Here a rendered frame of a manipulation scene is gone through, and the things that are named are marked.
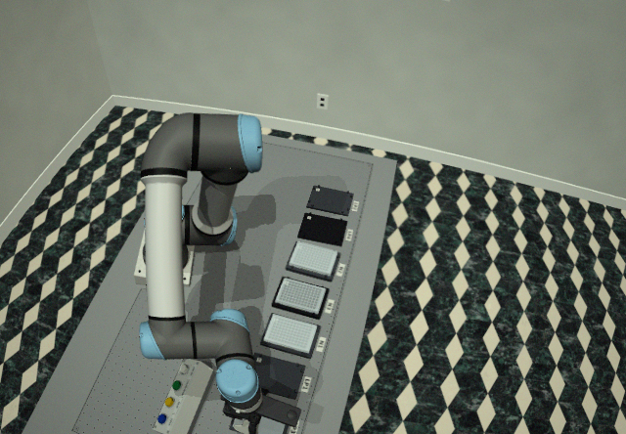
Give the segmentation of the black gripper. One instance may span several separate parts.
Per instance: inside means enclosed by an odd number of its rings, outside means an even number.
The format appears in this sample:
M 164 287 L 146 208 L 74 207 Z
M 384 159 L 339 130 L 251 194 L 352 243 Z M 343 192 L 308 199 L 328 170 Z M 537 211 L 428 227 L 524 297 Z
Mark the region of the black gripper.
M 261 388 L 261 392 L 263 395 L 265 396 L 269 396 L 269 390 L 268 389 L 264 389 Z M 269 396 L 270 397 L 270 396 Z M 233 410 L 231 408 L 231 406 L 229 405 L 229 403 L 226 401 L 226 399 L 221 395 L 220 399 L 222 401 L 225 401 L 224 404 L 224 408 L 223 411 L 224 414 L 226 416 L 232 417 L 232 418 L 237 418 L 240 420 L 243 420 L 243 424 L 236 424 L 234 425 L 235 430 L 242 432 L 244 434 L 258 434 L 258 425 L 261 419 L 261 415 L 256 414 L 254 412 L 256 412 L 259 408 L 257 408 L 255 411 L 251 412 L 240 412 L 237 413 L 235 410 Z M 248 414 L 243 414 L 243 413 L 248 413 Z

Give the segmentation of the grey operator button panel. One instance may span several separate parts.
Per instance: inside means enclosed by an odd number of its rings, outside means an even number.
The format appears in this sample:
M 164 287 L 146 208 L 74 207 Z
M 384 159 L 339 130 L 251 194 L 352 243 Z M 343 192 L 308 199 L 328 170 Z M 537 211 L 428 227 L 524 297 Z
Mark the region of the grey operator button panel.
M 215 374 L 202 361 L 183 359 L 153 429 L 160 434 L 192 434 Z

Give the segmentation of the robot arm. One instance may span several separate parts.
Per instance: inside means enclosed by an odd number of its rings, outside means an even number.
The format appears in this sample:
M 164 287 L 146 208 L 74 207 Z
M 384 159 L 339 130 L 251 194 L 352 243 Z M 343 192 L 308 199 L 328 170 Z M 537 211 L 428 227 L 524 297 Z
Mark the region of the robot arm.
M 254 413 L 296 426 L 300 408 L 261 392 L 241 311 L 218 310 L 209 322 L 186 322 L 185 316 L 187 245 L 234 241 L 237 213 L 231 204 L 237 185 L 261 165 L 262 131 L 256 116 L 187 112 L 157 129 L 141 165 L 149 320 L 140 323 L 140 346 L 147 359 L 215 358 L 217 388 L 237 413 L 261 405 Z M 195 205 L 183 205 L 182 187 L 190 170 L 202 174 L 201 194 Z

